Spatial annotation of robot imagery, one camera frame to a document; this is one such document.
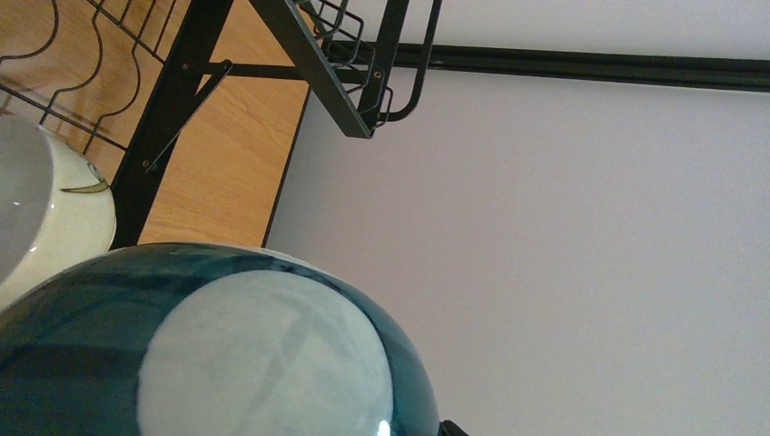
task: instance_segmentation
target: white bowl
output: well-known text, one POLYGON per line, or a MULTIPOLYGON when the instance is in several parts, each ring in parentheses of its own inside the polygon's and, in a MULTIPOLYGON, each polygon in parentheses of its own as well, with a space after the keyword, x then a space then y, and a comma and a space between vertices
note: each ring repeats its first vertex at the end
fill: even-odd
POLYGON ((113 195, 85 157, 19 116, 0 116, 0 311, 54 274, 105 253, 113 195))

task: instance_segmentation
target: black metal rack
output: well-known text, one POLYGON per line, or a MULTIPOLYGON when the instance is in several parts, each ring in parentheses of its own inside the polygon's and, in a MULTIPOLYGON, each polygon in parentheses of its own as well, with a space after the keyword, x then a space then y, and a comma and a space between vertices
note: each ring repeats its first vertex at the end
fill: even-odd
MULTIPOLYGON (((18 84, 0 82, 0 90, 43 111, 41 123, 53 117, 85 132, 88 135, 86 150, 98 139, 125 152, 112 185, 118 220, 114 248, 139 241, 180 131, 227 75, 305 80, 340 129, 358 138, 371 138, 385 123, 409 115, 420 99, 429 69, 770 92, 770 61, 763 60, 434 46, 441 0, 431 0, 432 9, 421 45, 400 44, 408 0, 387 0, 379 34, 373 42, 361 40, 364 23, 348 11, 349 0, 334 3, 330 0, 250 0, 294 67, 238 64, 229 60, 211 62, 233 0, 190 0, 166 56, 159 52, 159 47, 169 37, 166 29, 171 17, 182 14, 177 11, 180 8, 177 0, 152 0, 139 20, 138 29, 126 24, 126 17, 135 7, 133 0, 122 0, 123 8, 112 11, 106 7, 105 0, 78 1, 87 2, 93 8, 91 25, 99 44, 93 73, 81 83, 57 89, 47 97, 30 95, 18 84), (311 25, 307 25, 305 17, 311 20, 311 25), (98 75, 104 54, 96 21, 102 19, 133 41, 131 57, 136 70, 136 88, 125 106, 86 120, 57 102, 62 95, 89 85, 98 75), (153 37, 147 36, 150 23, 155 27, 153 37), (149 55, 162 70, 126 146, 111 138, 103 125, 105 120, 128 110, 137 100, 143 80, 138 52, 149 55), (393 90, 388 81, 393 67, 418 70, 409 102, 399 111, 390 108, 393 90)), ((0 78, 6 63, 41 54, 57 37, 59 4, 57 0, 50 2, 54 17, 50 37, 29 53, 0 54, 0 78)))

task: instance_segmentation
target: wood grain surface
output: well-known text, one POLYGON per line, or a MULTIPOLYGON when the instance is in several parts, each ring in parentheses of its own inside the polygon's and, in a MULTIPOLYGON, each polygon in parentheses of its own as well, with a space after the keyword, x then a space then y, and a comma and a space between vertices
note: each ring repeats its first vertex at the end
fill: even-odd
MULTIPOLYGON (((104 8, 122 15, 128 0, 105 0, 104 8)), ((146 24, 151 0, 133 0, 123 24, 164 58, 173 42, 189 0, 177 0, 161 37, 173 0, 158 0, 146 24)), ((161 64, 105 17, 94 19, 86 0, 58 2, 60 24, 51 46, 27 59, 0 64, 0 81, 94 125, 128 144, 142 115, 161 64), (99 59, 99 44, 104 56, 99 59), (141 71, 138 92, 137 70, 141 71)), ((20 55, 41 47, 53 28, 51 0, 0 2, 0 55, 20 55)), ((213 61, 291 64, 248 0, 235 0, 213 61)), ((308 86, 304 82, 226 78, 183 131, 158 192, 141 243, 196 241, 262 243, 293 136, 300 121, 308 86)), ((0 110, 39 121, 43 111, 0 94, 0 110)), ((52 116, 44 125, 83 150, 89 135, 52 116)), ((86 156, 112 180, 123 151, 95 139, 86 156)))

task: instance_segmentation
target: dish rack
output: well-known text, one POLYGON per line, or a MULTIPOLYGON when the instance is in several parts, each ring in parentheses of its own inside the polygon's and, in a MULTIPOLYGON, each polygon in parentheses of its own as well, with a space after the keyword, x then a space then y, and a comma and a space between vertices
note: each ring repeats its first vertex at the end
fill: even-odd
MULTIPOLYGON (((117 218, 113 248, 138 243, 180 132, 225 77, 304 80, 345 135, 369 139, 417 105, 441 8, 441 0, 433 0, 409 102, 394 111, 388 81, 408 0, 387 1, 373 43, 362 41, 364 22, 348 10, 349 0, 249 0, 294 66, 211 62, 233 0, 15 1, 17 14, 34 10, 35 28, 50 28, 50 33, 25 42, 22 53, 5 53, 0 40, 0 111, 32 114, 49 130, 66 131, 68 141, 89 158, 123 154, 112 181, 117 218), (91 40, 73 39, 65 16, 89 20, 91 40), (106 34, 118 35, 122 42, 106 47, 106 34), (55 52, 61 45, 95 46, 95 61, 59 59, 55 52), (128 56, 133 66, 111 67, 106 58, 115 54, 128 56), (30 78, 18 68, 42 55, 59 64, 36 71, 78 72, 68 73, 67 84, 50 85, 45 73, 30 78), (105 82, 104 76, 117 77, 118 85, 105 82), (25 84, 28 80, 38 83, 25 84), (151 91, 146 84, 152 81, 151 91), (84 99, 98 102, 100 91, 116 86, 122 90, 117 107, 96 104, 98 110, 78 110, 84 99), (126 129, 126 124, 135 128, 126 129)), ((0 25, 15 23, 11 19, 0 25)), ((26 32, 12 29, 12 35, 24 37, 26 32)))

